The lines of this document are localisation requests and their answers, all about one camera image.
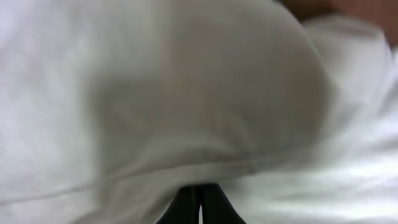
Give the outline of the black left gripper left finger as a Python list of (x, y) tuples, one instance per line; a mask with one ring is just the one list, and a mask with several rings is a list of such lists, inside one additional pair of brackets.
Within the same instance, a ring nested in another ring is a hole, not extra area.
[(156, 224), (199, 224), (200, 206), (198, 187), (182, 187)]

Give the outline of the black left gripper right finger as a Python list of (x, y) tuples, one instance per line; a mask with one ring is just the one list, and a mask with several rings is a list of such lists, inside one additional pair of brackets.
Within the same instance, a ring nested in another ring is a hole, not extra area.
[(219, 184), (206, 184), (200, 188), (203, 224), (246, 224)]

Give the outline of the white t-shirt with black print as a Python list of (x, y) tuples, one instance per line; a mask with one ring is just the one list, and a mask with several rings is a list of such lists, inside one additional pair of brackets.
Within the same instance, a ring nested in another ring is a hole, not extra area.
[(1, 1), (1, 222), (397, 222), (397, 50), (278, 1)]

